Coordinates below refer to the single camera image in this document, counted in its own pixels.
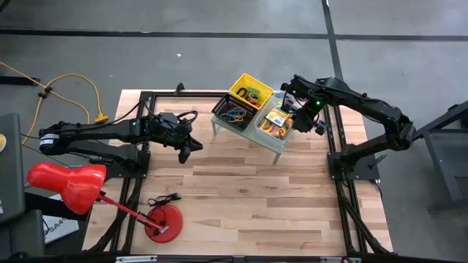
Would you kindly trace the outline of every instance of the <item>wooden tabletop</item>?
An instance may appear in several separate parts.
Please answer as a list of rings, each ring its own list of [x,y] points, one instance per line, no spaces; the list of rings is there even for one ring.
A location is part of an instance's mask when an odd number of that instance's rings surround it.
[[[123,90],[116,117],[129,111],[140,90]],[[211,129],[211,109],[217,98],[160,98],[155,112],[199,112],[192,136],[204,149],[178,163],[178,151],[151,143],[151,163],[143,182],[139,211],[147,213],[149,198],[178,192],[183,199],[171,203],[184,217],[182,233],[171,243],[157,244],[136,223],[133,254],[191,255],[345,255],[334,182],[328,175],[326,135],[294,132],[277,165],[275,153],[226,129],[216,137]],[[341,108],[348,143],[367,140],[362,116]],[[134,118],[136,111],[128,116]],[[112,145],[121,145],[111,141]],[[110,179],[103,187],[118,200],[122,179]],[[361,216],[384,247],[391,250],[385,213],[379,192],[369,182],[356,182]],[[116,208],[95,204],[83,249],[98,241],[116,216]],[[122,238],[126,232],[124,222]],[[350,223],[355,247],[355,227]]]

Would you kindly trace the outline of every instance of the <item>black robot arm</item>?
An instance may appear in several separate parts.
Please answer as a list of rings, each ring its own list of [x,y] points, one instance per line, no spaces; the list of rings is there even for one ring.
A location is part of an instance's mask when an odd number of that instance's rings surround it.
[[[191,120],[182,118],[189,113],[195,114],[195,117]],[[141,152],[135,145],[152,141],[179,150],[179,162],[183,164],[192,151],[203,149],[202,144],[190,136],[192,122],[195,120],[197,112],[189,113],[178,116],[172,113],[151,114],[142,118],[106,124],[80,124],[61,121],[39,131],[41,139],[39,149],[46,155],[82,153],[107,157],[131,168],[138,165],[141,159],[139,156]],[[89,141],[106,139],[117,139],[131,144],[116,147]]]
[[[291,111],[293,99],[305,102],[302,108],[294,112],[293,117],[295,121],[292,127],[300,132],[309,132],[317,125],[315,116],[327,104],[344,105],[384,126],[384,135],[360,145],[347,145],[341,152],[336,165],[346,172],[353,171],[356,162],[364,156],[386,149],[406,150],[411,145],[415,127],[399,108],[380,99],[369,98],[367,94],[357,93],[335,77],[317,79],[312,83],[295,75],[290,84],[282,85],[282,90],[286,91],[283,110]]]

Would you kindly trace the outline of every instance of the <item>concrete floor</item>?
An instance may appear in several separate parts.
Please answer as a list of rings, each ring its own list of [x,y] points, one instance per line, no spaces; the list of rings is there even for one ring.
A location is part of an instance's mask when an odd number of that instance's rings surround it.
[[[328,0],[336,34],[468,35],[464,0]],[[320,0],[16,0],[0,14],[1,28],[161,32],[326,34]],[[416,127],[468,98],[468,42],[338,41],[344,79],[351,88],[400,107]],[[102,109],[114,116],[127,88],[228,88],[243,72],[279,88],[293,74],[313,80],[334,75],[326,39],[34,37],[0,35],[0,61],[48,81],[79,73],[99,87]],[[0,75],[12,75],[0,68]],[[54,87],[97,114],[94,91],[76,79]],[[16,112],[24,133],[40,88],[2,86],[0,115]],[[78,107],[48,98],[38,128],[60,120],[84,122]],[[365,120],[369,138],[383,132]],[[37,148],[37,142],[28,145]],[[380,163],[383,201],[395,252],[466,261],[468,213],[430,216],[445,199],[426,145],[387,152]],[[59,156],[70,165],[76,156]],[[24,169],[46,157],[23,149]],[[60,253],[80,234],[48,247]]]

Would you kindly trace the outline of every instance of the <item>red desk lamp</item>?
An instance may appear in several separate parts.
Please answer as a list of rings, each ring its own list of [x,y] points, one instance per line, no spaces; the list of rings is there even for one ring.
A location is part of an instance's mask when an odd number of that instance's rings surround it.
[[[155,208],[148,218],[136,213],[102,194],[105,174],[106,168],[101,164],[69,169],[57,164],[39,163],[29,170],[28,182],[32,186],[60,193],[64,204],[78,215],[86,213],[97,199],[115,205],[144,224],[146,234],[154,242],[167,243],[181,233],[182,215],[177,207],[163,205]]]

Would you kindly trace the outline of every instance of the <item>yellow basket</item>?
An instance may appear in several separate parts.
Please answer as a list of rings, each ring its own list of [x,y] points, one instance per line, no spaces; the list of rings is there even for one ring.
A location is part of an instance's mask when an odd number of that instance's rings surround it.
[[[255,88],[260,92],[260,106],[253,105],[252,103],[248,102],[243,97],[236,94],[240,88]],[[231,95],[240,99],[241,101],[253,106],[255,109],[260,109],[266,101],[270,98],[271,94],[273,94],[273,89],[268,87],[267,85],[261,83],[258,80],[255,80],[252,76],[243,73],[241,77],[234,83],[234,85],[230,88],[229,92]]]

